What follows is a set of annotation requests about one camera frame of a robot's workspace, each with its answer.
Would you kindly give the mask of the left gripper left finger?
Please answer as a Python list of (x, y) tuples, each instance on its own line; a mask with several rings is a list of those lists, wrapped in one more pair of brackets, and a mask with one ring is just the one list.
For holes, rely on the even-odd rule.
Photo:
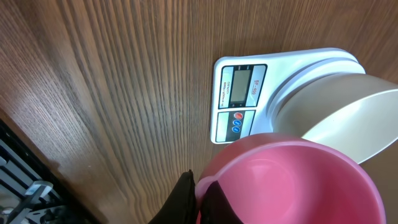
[(181, 174), (162, 208), (149, 224), (195, 224), (195, 181), (191, 170)]

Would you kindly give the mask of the pink plastic measuring scoop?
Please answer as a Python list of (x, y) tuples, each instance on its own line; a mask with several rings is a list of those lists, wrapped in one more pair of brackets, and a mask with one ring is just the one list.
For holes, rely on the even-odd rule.
[(205, 167), (198, 204), (220, 185), (243, 223), (385, 223), (374, 182), (348, 156), (328, 146), (262, 133), (227, 145)]

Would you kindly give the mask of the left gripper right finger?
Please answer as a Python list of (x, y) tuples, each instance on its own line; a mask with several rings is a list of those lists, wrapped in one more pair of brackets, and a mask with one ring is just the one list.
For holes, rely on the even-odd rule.
[(208, 187), (203, 198), (199, 224), (243, 224), (217, 181)]

